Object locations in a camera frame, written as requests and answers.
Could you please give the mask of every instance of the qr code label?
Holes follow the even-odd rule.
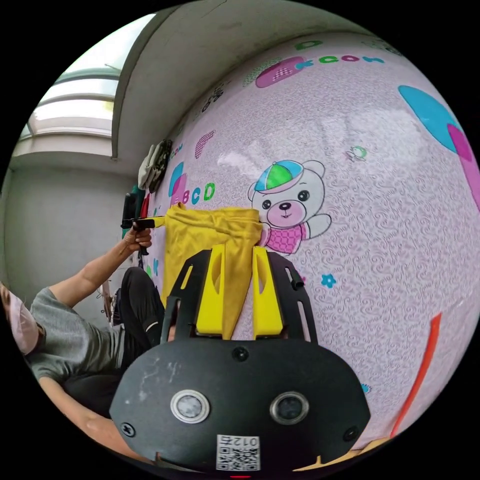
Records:
[[[260,470],[260,437],[217,435],[216,469],[235,472]]]

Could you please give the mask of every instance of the white ceiling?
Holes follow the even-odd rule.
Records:
[[[202,0],[162,10],[128,56],[113,110],[112,155],[138,168],[191,105],[233,68],[281,42],[317,32],[371,33],[284,0]]]

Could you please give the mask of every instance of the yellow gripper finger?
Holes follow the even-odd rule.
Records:
[[[214,245],[211,249],[208,271],[203,286],[200,308],[196,319],[199,335],[215,335],[224,338],[231,325],[224,322],[225,301],[225,244]]]
[[[253,247],[253,339],[276,337],[283,329],[267,250]]]

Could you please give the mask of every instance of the window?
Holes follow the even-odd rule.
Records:
[[[111,120],[113,102],[98,100],[65,100],[55,103],[47,103],[35,110],[35,118],[42,120],[61,118],[92,118]]]
[[[20,138],[32,132],[111,136],[118,78],[132,45],[154,16],[125,25],[73,62],[43,96]]]
[[[78,95],[98,95],[106,97],[115,97],[117,91],[117,80],[103,80],[99,78],[89,78],[84,80],[73,80],[58,83],[52,86],[41,99],[40,105],[54,100],[58,97]]]

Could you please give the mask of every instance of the black pants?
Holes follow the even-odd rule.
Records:
[[[86,373],[69,378],[63,389],[93,412],[110,418],[110,405],[123,372],[141,354],[160,343],[165,309],[151,278],[138,267],[123,276],[119,299],[120,320],[125,328],[121,369]]]

